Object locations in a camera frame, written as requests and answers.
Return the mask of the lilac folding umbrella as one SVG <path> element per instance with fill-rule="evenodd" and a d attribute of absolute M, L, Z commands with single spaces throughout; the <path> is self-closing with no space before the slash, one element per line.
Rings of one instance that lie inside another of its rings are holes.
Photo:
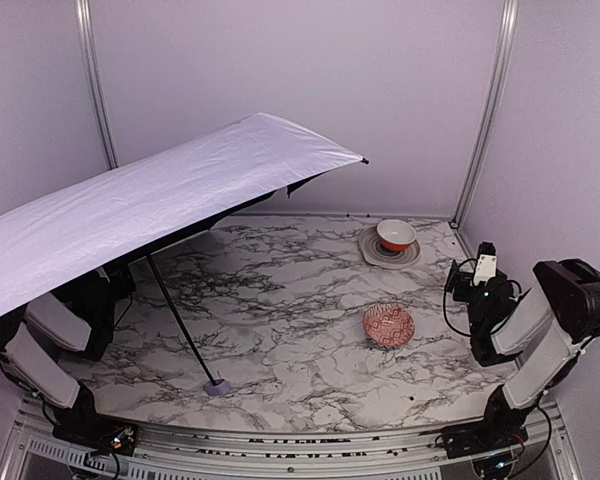
<path fill-rule="evenodd" d="M 0 318 L 115 260 L 134 261 L 222 213 L 362 156 L 257 113 L 0 216 Z"/>

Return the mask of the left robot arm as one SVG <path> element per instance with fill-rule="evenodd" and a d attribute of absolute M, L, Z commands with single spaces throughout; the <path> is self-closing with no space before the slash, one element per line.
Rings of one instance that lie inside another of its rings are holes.
<path fill-rule="evenodd" d="M 123 318 L 116 304 L 135 290 L 128 266 L 90 271 L 0 317 L 0 367 L 41 399 L 55 437 L 118 452 L 134 444 L 137 426 L 99 414 L 92 391 L 56 357 L 101 360 Z"/>

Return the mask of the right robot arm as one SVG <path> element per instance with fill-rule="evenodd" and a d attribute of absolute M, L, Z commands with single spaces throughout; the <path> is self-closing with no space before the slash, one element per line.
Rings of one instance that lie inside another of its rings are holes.
<path fill-rule="evenodd" d="M 524 439 L 529 414 L 600 337 L 600 271 L 584 260 L 536 263 L 528 289 L 498 269 L 489 242 L 471 263 L 467 271 L 452 262 L 443 297 L 465 305 L 474 359 L 483 367 L 523 364 L 490 394 L 480 420 L 443 429 L 440 442 L 451 455 Z"/>

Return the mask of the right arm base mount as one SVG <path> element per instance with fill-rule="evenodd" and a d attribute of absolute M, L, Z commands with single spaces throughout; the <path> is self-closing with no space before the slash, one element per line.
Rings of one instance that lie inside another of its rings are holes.
<path fill-rule="evenodd" d="M 449 459 L 456 459 L 521 445 L 528 438 L 524 426 L 496 431 L 475 421 L 442 428 L 434 445 L 444 449 Z"/>

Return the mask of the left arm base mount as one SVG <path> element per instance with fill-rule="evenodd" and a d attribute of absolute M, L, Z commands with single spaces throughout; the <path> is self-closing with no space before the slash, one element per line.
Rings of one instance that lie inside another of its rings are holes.
<path fill-rule="evenodd" d="M 52 435 L 57 439 L 123 456 L 133 455 L 138 433 L 139 427 L 136 424 L 120 422 L 111 423 L 109 429 L 99 429 L 91 433 L 62 425 L 52 429 Z"/>

